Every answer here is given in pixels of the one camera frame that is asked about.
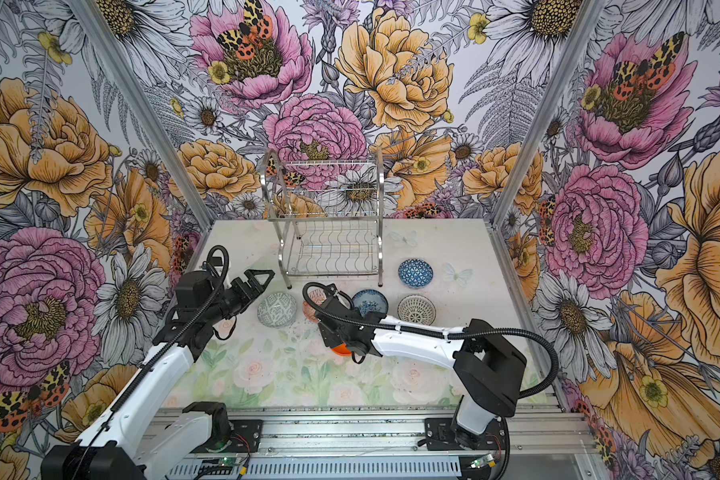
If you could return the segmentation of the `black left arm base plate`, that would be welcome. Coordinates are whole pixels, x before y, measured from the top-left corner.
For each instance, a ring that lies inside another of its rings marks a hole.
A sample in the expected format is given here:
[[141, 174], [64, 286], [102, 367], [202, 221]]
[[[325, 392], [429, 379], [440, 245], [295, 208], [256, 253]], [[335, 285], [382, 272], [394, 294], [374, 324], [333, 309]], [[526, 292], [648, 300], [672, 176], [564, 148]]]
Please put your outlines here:
[[259, 450], [263, 421], [237, 419], [226, 426], [214, 426], [209, 440], [193, 450], [193, 453], [255, 453]]

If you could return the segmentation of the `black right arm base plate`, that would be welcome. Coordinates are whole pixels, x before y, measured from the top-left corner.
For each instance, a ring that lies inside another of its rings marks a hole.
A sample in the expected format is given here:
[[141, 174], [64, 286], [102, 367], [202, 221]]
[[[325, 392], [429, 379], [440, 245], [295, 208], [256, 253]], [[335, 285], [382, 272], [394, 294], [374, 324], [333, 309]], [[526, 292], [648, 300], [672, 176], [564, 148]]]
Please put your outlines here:
[[433, 417], [424, 420], [425, 445], [429, 451], [493, 451], [506, 450], [507, 428], [503, 419], [492, 420], [481, 435], [457, 432], [452, 419]]

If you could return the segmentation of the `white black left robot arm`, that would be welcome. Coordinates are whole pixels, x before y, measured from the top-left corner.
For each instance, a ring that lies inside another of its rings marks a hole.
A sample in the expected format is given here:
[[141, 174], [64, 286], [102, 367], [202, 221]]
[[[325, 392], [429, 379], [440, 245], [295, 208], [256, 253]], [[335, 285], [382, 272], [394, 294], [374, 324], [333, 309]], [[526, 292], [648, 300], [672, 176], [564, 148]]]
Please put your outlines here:
[[248, 269], [181, 277], [164, 327], [137, 373], [104, 412], [69, 445], [53, 447], [41, 464], [44, 479], [162, 479], [199, 447], [222, 449], [233, 438], [224, 403], [192, 402], [148, 442], [142, 440], [175, 384], [200, 359], [215, 325], [245, 312], [267, 289], [272, 270]]

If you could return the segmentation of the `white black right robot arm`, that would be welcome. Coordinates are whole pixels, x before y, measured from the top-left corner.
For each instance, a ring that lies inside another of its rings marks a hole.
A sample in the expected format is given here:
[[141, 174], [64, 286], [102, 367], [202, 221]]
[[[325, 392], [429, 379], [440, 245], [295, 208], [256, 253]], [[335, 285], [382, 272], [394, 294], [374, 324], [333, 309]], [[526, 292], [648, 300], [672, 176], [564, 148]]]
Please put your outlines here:
[[315, 310], [326, 347], [345, 346], [355, 362], [401, 357], [450, 369], [465, 389], [451, 423], [459, 446], [477, 448], [493, 421], [515, 414], [527, 359], [506, 339], [508, 329], [479, 319], [435, 328], [375, 311], [362, 314], [333, 284], [309, 282], [302, 296]]

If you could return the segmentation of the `plain orange bowl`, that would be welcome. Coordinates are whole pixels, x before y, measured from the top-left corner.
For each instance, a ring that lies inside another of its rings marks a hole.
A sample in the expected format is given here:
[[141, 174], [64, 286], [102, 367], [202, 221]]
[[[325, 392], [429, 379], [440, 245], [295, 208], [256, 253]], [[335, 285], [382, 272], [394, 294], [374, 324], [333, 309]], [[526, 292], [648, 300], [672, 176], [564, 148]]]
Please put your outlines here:
[[346, 347], [345, 344], [332, 347], [331, 350], [340, 356], [350, 356], [352, 354], [352, 352]]

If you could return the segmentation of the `steel two-tier dish rack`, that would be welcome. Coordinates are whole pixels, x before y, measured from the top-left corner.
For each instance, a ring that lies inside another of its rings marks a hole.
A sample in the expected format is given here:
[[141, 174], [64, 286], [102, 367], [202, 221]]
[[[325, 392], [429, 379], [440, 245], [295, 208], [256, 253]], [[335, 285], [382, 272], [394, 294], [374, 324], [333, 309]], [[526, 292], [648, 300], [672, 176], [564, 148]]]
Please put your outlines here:
[[308, 279], [373, 278], [384, 285], [382, 155], [284, 163], [274, 150], [260, 174], [285, 287]]

